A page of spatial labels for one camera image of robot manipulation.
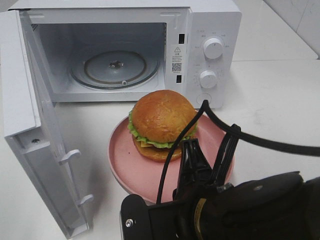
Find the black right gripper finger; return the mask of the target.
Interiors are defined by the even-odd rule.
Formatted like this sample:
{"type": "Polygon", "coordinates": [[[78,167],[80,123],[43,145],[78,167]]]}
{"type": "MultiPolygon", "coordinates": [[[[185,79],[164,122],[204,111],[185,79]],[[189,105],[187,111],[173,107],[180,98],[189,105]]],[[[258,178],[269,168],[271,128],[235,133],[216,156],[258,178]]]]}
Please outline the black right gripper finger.
{"type": "Polygon", "coordinates": [[[174,200],[183,200],[193,195],[213,195],[216,188],[211,183],[213,169],[203,154],[196,138],[181,143],[177,188],[173,191],[174,200]]]}

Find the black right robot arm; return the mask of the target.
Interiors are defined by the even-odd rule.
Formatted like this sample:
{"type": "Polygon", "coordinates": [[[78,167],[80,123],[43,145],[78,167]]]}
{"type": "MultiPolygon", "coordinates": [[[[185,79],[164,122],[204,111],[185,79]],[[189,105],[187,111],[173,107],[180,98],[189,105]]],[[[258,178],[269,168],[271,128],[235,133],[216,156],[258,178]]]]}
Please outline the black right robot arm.
{"type": "Polygon", "coordinates": [[[317,240],[320,180],[297,171],[239,185],[215,185],[213,169],[196,139],[182,143],[174,199],[182,202],[177,225],[186,239],[317,240]]]}

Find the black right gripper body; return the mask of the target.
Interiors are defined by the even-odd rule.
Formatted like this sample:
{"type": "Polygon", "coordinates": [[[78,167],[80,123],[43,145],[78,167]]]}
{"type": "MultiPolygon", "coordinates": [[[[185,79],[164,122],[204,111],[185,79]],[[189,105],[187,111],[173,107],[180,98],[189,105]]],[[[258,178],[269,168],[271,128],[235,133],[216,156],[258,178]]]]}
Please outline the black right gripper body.
{"type": "Polygon", "coordinates": [[[287,172],[199,192],[181,212],[187,240],[305,240],[303,179],[287,172]]]}

